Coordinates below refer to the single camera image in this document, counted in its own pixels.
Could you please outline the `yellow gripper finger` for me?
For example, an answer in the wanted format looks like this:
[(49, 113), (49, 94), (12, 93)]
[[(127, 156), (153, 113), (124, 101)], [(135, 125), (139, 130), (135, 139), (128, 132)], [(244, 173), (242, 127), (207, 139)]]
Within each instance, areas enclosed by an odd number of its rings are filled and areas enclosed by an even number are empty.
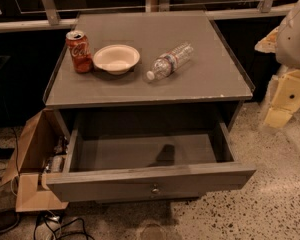
[(264, 124), (272, 128), (282, 128), (300, 109), (300, 70), (283, 74), (265, 116)]

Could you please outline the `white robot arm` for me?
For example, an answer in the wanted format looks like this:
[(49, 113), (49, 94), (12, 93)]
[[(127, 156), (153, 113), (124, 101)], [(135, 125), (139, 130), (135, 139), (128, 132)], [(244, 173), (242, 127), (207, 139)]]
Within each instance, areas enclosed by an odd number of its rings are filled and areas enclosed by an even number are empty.
[(274, 53), (282, 66), (269, 82), (270, 100), (264, 118), (265, 126), (282, 128), (300, 109), (300, 0), (254, 49)]

